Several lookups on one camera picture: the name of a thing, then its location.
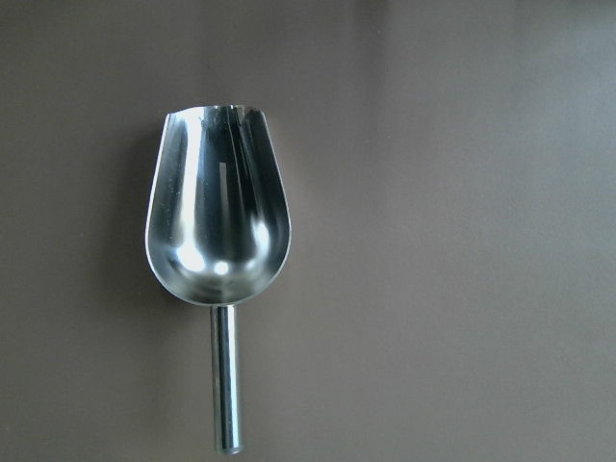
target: metal scoop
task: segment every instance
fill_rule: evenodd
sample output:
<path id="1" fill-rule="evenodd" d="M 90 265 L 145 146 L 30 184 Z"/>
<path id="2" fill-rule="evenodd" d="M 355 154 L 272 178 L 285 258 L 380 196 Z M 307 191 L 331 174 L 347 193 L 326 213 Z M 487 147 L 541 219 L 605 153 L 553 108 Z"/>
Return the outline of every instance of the metal scoop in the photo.
<path id="1" fill-rule="evenodd" d="M 145 248 L 175 296 L 211 306 L 217 450 L 242 450 L 235 305 L 261 293 L 291 243 L 265 116 L 245 106 L 169 114 L 150 195 Z"/>

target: metal handle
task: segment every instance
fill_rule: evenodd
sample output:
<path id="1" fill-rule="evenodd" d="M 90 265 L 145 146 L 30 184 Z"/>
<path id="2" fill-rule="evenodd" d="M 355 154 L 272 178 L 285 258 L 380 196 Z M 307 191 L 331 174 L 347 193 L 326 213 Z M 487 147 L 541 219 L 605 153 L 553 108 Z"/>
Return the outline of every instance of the metal handle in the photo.
<path id="1" fill-rule="evenodd" d="M 213 306 L 211 320 L 216 449 L 222 454 L 237 454 L 243 445 L 235 305 Z"/>

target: shiny metal surface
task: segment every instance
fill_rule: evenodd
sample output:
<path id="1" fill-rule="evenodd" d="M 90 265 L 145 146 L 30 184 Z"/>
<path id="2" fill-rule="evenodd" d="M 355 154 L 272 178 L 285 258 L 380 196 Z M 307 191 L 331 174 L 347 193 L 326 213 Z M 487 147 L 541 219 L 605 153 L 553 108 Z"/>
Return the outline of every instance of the shiny metal surface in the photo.
<path id="1" fill-rule="evenodd" d="M 145 230 L 150 267 L 175 296 L 212 306 L 217 450 L 242 449 L 235 304 L 281 270 L 291 222 L 262 112 L 167 116 Z"/>
<path id="2" fill-rule="evenodd" d="M 215 306 L 210 313 L 217 451 L 235 454 L 242 450 L 236 309 Z"/>

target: utensil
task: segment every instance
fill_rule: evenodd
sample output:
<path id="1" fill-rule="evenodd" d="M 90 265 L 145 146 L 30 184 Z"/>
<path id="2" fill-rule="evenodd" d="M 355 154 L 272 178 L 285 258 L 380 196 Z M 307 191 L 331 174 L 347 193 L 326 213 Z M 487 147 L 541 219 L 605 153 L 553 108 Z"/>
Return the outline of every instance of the utensil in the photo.
<path id="1" fill-rule="evenodd" d="M 167 115 L 145 248 L 173 295 L 211 307 L 217 450 L 242 450 L 236 304 L 287 259 L 291 221 L 264 114 L 206 106 Z"/>

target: gray surface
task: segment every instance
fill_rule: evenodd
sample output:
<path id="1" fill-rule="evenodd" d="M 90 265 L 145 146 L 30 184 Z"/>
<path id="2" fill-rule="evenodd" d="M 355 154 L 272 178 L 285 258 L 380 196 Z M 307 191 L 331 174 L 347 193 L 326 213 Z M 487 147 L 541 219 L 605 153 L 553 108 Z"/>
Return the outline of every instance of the gray surface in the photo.
<path id="1" fill-rule="evenodd" d="M 165 113 L 221 102 L 294 220 L 233 460 L 616 458 L 616 4 L 53 3 L 0 14 L 1 460 L 223 460 L 142 244 Z"/>

